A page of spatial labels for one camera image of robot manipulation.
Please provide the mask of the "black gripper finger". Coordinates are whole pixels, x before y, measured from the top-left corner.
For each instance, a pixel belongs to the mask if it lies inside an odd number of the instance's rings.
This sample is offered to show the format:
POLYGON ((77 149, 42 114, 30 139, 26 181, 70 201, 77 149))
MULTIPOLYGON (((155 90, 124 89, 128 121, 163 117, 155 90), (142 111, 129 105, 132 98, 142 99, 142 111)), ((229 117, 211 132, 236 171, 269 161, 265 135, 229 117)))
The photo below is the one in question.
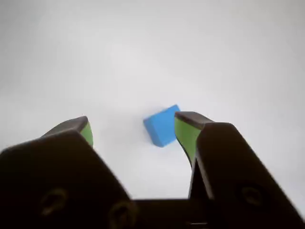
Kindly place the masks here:
POLYGON ((131 229, 137 210, 92 147, 87 117, 0 154, 3 229, 131 229))
POLYGON ((233 124, 180 111, 174 129, 193 170, 189 197, 204 196, 210 228, 304 228, 302 217, 233 124))

